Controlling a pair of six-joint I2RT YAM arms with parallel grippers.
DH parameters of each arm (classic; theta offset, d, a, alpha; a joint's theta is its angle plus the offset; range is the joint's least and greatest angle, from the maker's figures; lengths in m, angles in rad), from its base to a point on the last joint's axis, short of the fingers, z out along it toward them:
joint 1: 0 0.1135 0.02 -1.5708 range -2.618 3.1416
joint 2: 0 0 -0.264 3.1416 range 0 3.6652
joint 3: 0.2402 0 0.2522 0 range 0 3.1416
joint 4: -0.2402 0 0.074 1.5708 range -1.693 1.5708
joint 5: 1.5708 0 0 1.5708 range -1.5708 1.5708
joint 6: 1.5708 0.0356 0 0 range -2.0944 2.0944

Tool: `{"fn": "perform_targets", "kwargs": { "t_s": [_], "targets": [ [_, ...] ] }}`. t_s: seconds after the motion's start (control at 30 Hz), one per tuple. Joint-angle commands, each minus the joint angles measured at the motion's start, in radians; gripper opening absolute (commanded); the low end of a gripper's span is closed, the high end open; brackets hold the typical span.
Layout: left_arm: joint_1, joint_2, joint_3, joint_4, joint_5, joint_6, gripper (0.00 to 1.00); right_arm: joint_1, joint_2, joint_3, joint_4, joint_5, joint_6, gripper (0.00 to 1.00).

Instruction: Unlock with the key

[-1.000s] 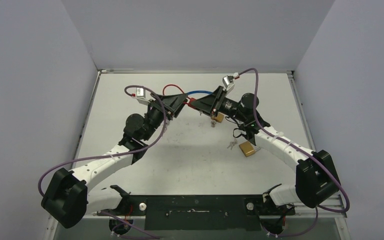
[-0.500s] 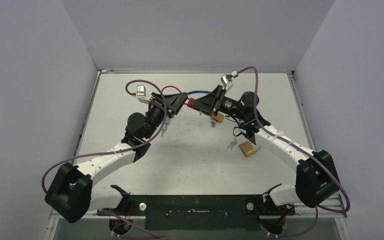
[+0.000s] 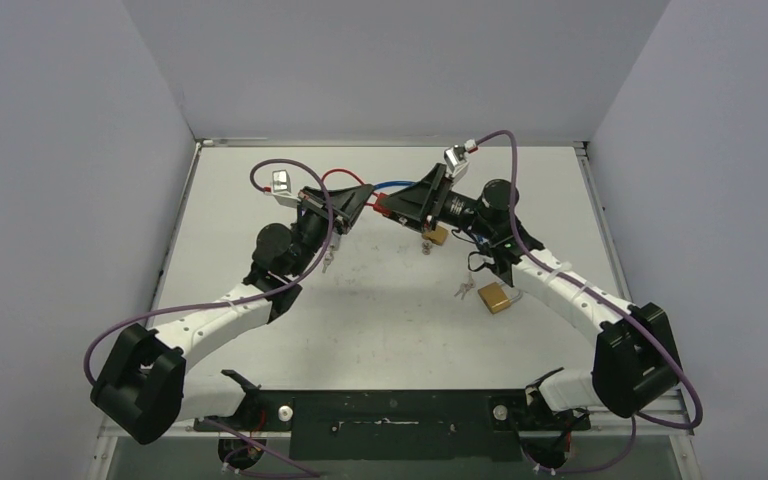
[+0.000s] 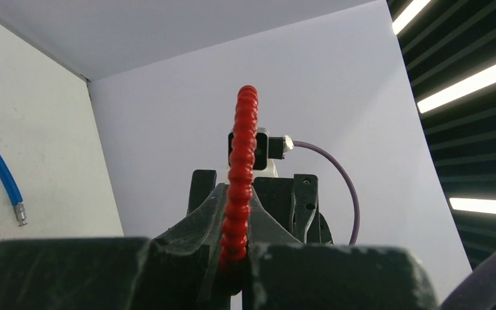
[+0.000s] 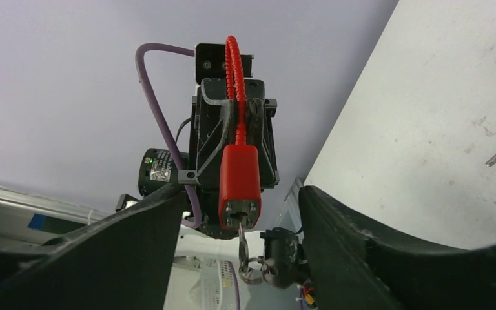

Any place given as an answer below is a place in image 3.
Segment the brass padlock long shackle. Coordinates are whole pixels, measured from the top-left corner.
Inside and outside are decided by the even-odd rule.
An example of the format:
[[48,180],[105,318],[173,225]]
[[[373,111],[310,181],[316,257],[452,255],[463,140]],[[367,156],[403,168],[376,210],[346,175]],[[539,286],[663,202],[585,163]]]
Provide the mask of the brass padlock long shackle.
[[422,239],[434,246],[445,244],[449,236],[449,230],[442,225],[437,225],[433,230],[422,233]]

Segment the blue lock keys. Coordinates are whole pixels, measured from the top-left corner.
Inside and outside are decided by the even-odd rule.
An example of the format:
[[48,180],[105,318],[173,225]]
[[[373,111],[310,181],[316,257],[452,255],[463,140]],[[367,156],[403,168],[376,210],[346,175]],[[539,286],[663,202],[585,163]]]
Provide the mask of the blue lock keys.
[[335,245],[329,245],[328,246],[328,248],[326,250],[326,253],[325,253],[324,257],[323,257],[323,261],[322,261],[322,273],[323,274],[325,274],[328,271],[328,268],[333,263],[333,261],[335,259],[335,256],[336,256],[336,253],[337,253],[338,250],[339,250],[339,248],[336,247]]

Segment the blue cable lock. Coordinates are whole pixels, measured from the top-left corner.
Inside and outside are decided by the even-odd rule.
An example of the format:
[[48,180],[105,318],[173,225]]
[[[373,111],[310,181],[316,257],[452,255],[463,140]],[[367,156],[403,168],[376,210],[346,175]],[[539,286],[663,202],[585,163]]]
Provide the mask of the blue cable lock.
[[[394,180],[372,184],[374,186],[374,193],[365,208],[380,214],[378,212],[379,197],[390,195],[414,183],[407,180]],[[360,181],[356,186],[361,184],[370,183]],[[488,222],[479,214],[479,202],[477,200],[457,193],[451,187],[437,225],[442,225],[449,230],[448,238],[458,238],[471,245],[474,255],[488,256],[490,254],[490,235],[492,230],[489,228]],[[418,233],[422,238],[423,232],[433,229],[410,230]]]

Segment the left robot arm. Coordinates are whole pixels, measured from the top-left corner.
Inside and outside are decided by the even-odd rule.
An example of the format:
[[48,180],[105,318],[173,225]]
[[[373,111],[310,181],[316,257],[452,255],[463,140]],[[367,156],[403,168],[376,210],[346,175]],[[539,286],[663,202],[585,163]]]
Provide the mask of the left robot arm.
[[302,291],[301,279],[351,230],[375,188],[305,187],[294,193],[288,183],[275,181],[265,191],[295,209],[296,220],[260,230],[244,279],[213,302],[167,308],[179,316],[169,323],[129,324],[92,383],[91,402],[142,445],[180,421],[220,417],[237,431],[256,422],[259,405],[247,395],[258,386],[234,370],[195,379],[189,379],[190,371],[243,333],[286,313]]

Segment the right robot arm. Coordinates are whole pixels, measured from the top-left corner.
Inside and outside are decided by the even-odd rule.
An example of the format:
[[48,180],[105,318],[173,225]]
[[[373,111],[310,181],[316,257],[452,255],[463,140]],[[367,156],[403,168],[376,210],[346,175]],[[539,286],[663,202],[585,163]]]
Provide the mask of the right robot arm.
[[468,235],[485,269],[540,301],[594,348],[590,369],[561,368],[527,386],[525,414],[532,425],[548,429],[565,411],[590,407],[630,418],[678,383],[677,349],[660,307],[624,301],[558,260],[514,215],[519,194],[509,181],[487,182],[477,198],[453,186],[438,164],[418,182],[380,195],[374,208],[420,233],[445,224]]

